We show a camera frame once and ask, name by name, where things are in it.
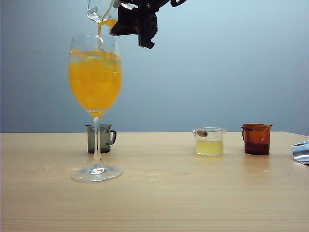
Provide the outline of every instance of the brown glass mug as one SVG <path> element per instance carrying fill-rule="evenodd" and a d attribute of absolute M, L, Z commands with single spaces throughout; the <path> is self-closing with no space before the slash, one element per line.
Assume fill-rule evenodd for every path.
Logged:
<path fill-rule="evenodd" d="M 245 153 L 268 155 L 270 130 L 272 125 L 252 123 L 242 125 L 242 138 L 245 142 Z"/>

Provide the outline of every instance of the pale yellow juice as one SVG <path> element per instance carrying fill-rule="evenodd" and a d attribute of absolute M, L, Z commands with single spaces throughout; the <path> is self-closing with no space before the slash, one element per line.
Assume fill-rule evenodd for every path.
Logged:
<path fill-rule="evenodd" d="M 101 117 L 120 92 L 120 57 L 101 50 L 71 50 L 68 72 L 70 87 L 79 104 L 93 117 Z"/>
<path fill-rule="evenodd" d="M 222 141 L 196 141 L 196 152 L 201 155 L 215 156 L 223 153 Z"/>

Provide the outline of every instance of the orange liquid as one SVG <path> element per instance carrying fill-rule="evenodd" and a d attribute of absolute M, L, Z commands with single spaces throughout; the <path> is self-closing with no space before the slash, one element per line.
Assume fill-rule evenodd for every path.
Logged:
<path fill-rule="evenodd" d="M 117 23 L 117 20 L 116 19 L 113 19 L 113 18 L 109 18 L 105 21 L 101 21 L 98 23 L 98 35 L 99 37 L 101 37 L 101 27 L 103 25 L 106 25 L 108 26 L 109 28 L 112 28 L 115 24 Z"/>
<path fill-rule="evenodd" d="M 121 82 L 121 63 L 116 54 L 71 51 L 70 87 L 79 104 L 93 117 L 101 117 L 113 105 Z"/>

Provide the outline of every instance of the light blue wall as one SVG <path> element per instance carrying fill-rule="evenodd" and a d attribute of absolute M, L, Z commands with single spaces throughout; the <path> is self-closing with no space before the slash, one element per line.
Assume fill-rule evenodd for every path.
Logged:
<path fill-rule="evenodd" d="M 1 1 L 1 131 L 85 131 L 67 81 L 70 39 L 96 33 L 86 0 Z M 187 0 L 157 13 L 151 50 L 117 37 L 122 91 L 103 117 L 117 131 L 243 123 L 309 135 L 309 1 Z"/>

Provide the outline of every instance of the clear measuring cup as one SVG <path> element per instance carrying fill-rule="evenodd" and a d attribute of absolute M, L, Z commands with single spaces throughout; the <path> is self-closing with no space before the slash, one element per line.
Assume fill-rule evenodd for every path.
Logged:
<path fill-rule="evenodd" d="M 223 135 L 226 129 L 199 127 L 192 130 L 196 139 L 196 152 L 200 155 L 216 156 L 223 153 Z"/>

